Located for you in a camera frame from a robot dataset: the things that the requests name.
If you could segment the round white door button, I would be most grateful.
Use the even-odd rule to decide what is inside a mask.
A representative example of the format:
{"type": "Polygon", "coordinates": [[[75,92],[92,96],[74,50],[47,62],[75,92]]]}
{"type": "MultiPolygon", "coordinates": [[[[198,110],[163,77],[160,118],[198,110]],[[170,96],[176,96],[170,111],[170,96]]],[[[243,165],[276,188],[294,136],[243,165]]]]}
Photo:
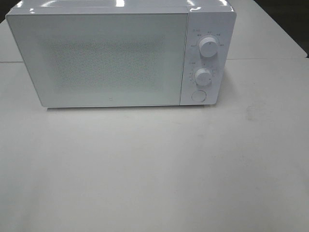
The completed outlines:
{"type": "Polygon", "coordinates": [[[192,94],[192,100],[195,102],[204,102],[206,100],[207,94],[203,90],[195,91],[192,94]]]}

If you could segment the white dial knob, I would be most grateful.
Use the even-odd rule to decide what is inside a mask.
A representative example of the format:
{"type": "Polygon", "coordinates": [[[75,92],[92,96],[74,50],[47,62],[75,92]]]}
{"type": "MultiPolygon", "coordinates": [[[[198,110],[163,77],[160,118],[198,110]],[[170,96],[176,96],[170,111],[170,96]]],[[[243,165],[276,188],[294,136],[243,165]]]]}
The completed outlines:
{"type": "Polygon", "coordinates": [[[197,45],[201,56],[204,58],[210,58],[217,54],[219,41],[215,36],[207,35],[201,38],[197,45]]]}
{"type": "Polygon", "coordinates": [[[195,72],[194,78],[198,86],[207,86],[212,82],[212,73],[209,69],[202,68],[195,72]]]}

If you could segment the white microwave door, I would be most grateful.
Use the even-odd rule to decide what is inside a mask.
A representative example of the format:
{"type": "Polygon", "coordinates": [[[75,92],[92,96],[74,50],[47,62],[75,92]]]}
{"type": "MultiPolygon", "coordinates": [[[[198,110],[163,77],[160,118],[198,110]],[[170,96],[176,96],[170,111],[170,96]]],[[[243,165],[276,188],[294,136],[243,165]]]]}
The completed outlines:
{"type": "Polygon", "coordinates": [[[10,15],[44,107],[177,105],[186,14],[10,15]]]}

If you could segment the white microwave oven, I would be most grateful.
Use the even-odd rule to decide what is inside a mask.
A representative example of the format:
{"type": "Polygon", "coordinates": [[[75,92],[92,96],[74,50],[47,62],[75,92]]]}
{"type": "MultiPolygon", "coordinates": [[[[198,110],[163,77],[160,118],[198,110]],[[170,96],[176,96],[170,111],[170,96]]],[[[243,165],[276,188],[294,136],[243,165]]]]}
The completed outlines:
{"type": "Polygon", "coordinates": [[[177,105],[212,105],[217,102],[237,17],[229,2],[225,0],[22,0],[8,12],[6,21],[8,23],[7,18],[10,15],[90,14],[186,14],[183,75],[180,102],[177,105]],[[207,35],[213,35],[219,41],[217,54],[210,58],[202,57],[197,45],[199,40],[207,35]],[[198,86],[195,82],[195,72],[202,68],[209,69],[212,73],[212,82],[207,86],[198,86]],[[206,92],[207,97],[204,102],[192,100],[192,94],[198,90],[206,92]]]}

